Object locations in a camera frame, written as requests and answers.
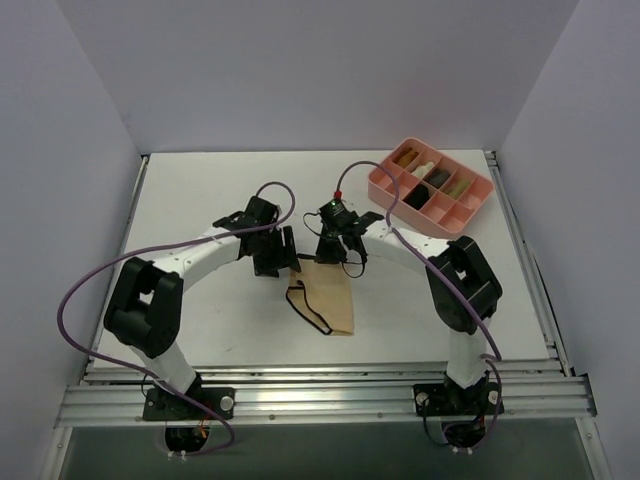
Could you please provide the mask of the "white rolled cloth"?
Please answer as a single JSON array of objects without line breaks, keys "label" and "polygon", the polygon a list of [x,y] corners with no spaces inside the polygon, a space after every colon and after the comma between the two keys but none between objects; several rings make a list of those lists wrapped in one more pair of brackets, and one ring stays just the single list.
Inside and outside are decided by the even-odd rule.
[{"label": "white rolled cloth", "polygon": [[425,164],[420,164],[411,172],[411,174],[413,176],[415,176],[416,178],[418,178],[418,179],[423,179],[429,174],[429,172],[434,167],[435,167],[435,164],[433,162],[427,162]]}]

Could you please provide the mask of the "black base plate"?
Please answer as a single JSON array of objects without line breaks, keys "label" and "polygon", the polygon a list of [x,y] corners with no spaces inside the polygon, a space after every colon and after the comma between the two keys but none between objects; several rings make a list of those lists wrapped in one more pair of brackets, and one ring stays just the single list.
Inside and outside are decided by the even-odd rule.
[{"label": "black base plate", "polygon": [[[236,391],[230,387],[205,386],[195,391],[195,401],[215,412],[224,420],[233,418]],[[160,387],[150,388],[142,413],[144,421],[191,421],[212,419],[192,402],[184,400]]]},{"label": "black base plate", "polygon": [[503,402],[497,402],[498,384],[495,382],[480,382],[466,389],[455,383],[414,384],[412,390],[418,416],[475,417],[505,411]]}]

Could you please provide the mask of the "aluminium rail frame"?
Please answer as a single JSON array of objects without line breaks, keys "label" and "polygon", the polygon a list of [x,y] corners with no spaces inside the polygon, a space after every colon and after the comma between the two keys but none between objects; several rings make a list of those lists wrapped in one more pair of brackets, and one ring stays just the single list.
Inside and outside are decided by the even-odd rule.
[{"label": "aluminium rail frame", "polygon": [[285,304],[282,280],[249,261],[204,279],[185,301],[178,341],[215,386],[236,391],[236,444],[188,461],[155,453],[139,373],[98,361],[69,388],[59,424],[74,431],[67,478],[593,479],[594,401],[572,374],[497,163],[453,159],[489,181],[467,233],[504,288],[490,331],[503,362],[505,413],[472,455],[435,447],[414,409],[415,384],[441,378],[447,332],[426,282],[372,259],[353,283],[355,333],[325,337]]}]

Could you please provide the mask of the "dark grey rolled cloth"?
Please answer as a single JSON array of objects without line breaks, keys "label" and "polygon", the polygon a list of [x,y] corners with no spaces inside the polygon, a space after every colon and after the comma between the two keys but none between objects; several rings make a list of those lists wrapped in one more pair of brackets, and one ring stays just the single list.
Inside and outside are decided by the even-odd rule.
[{"label": "dark grey rolled cloth", "polygon": [[442,187],[442,185],[449,179],[451,173],[447,170],[436,168],[425,181],[436,189]]}]

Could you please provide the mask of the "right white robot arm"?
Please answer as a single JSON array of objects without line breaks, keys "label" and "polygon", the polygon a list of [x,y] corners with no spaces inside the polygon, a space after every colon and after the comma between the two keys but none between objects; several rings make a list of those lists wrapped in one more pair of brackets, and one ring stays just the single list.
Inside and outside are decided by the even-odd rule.
[{"label": "right white robot arm", "polygon": [[488,350],[501,353],[489,332],[502,287],[478,244],[468,236],[446,240],[391,224],[389,215],[358,215],[340,199],[318,210],[322,260],[337,263],[346,253],[363,262],[379,257],[426,274],[436,314],[449,328],[449,358],[444,400],[455,412],[469,411],[480,400],[478,382],[488,368]]}]

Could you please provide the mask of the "beige underwear with navy trim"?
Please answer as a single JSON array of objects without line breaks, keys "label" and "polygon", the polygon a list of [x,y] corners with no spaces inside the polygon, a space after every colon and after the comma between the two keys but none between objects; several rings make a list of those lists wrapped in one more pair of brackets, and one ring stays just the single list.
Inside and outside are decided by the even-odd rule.
[{"label": "beige underwear with navy trim", "polygon": [[291,308],[324,336],[354,334],[350,277],[339,265],[299,260],[301,271],[290,271],[285,298]]}]

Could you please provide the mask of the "orange rolled cloth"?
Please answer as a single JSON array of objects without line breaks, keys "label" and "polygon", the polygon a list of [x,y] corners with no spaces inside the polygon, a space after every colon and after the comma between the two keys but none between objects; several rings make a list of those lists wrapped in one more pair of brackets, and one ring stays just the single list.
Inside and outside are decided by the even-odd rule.
[{"label": "orange rolled cloth", "polygon": [[420,154],[420,152],[414,148],[406,148],[404,151],[398,154],[393,160],[399,168],[406,169]]}]

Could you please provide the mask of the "pink compartment organizer box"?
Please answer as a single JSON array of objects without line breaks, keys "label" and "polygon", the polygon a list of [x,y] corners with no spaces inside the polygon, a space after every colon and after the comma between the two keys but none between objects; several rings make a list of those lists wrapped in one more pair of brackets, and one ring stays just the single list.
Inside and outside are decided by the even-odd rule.
[{"label": "pink compartment organizer box", "polygon": [[[393,160],[406,148],[414,148],[420,154],[406,169],[402,169]],[[435,164],[427,176],[436,168],[451,173],[439,189],[425,181],[427,176],[418,179],[411,174],[418,165],[427,162]],[[457,200],[443,193],[449,184],[463,179],[471,180],[472,184]],[[414,210],[403,199],[419,183],[429,189],[430,199],[420,210]],[[487,177],[416,138],[407,138],[401,142],[368,176],[370,200],[385,209],[391,208],[395,217],[421,233],[434,233],[450,238],[465,233],[466,227],[488,201],[493,190],[493,183]]]}]

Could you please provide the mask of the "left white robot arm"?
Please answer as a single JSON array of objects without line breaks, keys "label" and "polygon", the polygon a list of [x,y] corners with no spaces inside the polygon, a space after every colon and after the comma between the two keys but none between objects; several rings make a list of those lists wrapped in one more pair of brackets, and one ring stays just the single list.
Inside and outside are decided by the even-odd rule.
[{"label": "left white robot arm", "polygon": [[251,257],[257,276],[299,270],[293,230],[278,228],[278,206],[252,196],[243,211],[215,221],[187,245],[164,257],[134,255],[122,265],[103,318],[104,328],[131,348],[147,370],[169,387],[166,408],[194,417],[202,395],[197,374],[177,344],[184,293],[218,268]]}]

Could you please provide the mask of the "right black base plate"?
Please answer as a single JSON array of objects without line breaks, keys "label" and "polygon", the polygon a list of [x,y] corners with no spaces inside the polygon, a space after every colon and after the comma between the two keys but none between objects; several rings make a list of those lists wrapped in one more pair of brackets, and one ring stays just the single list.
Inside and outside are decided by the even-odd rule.
[{"label": "right black base plate", "polygon": [[455,383],[414,384],[412,390],[418,416],[475,417],[505,411],[503,402],[497,402],[498,384],[495,382],[480,382],[466,389]]}]

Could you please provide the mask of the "black rolled cloth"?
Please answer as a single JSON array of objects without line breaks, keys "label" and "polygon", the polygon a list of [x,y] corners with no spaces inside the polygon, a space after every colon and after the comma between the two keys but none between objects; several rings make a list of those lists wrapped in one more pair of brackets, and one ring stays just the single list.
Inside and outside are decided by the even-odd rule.
[{"label": "black rolled cloth", "polygon": [[403,202],[414,210],[420,210],[430,199],[429,189],[419,183],[404,199]]}]

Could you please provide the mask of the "olive rolled cloth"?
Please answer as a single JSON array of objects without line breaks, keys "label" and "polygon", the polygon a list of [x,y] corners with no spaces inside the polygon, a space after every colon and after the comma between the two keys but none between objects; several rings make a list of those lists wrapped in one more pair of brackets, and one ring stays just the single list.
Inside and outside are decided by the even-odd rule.
[{"label": "olive rolled cloth", "polygon": [[450,198],[457,200],[466,189],[472,184],[471,180],[459,180],[456,183],[451,183],[448,185],[447,189],[443,191],[444,194],[449,196]]}]

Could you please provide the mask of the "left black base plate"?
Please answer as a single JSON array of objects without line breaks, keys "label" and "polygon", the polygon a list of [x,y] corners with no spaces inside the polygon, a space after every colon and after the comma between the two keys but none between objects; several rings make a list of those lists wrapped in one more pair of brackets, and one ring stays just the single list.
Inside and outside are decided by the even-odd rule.
[{"label": "left black base plate", "polygon": [[[195,401],[215,412],[224,420],[233,418],[236,391],[230,387],[205,386],[195,391]],[[212,419],[192,402],[184,400],[160,387],[150,388],[142,413],[144,421],[191,421]]]}]

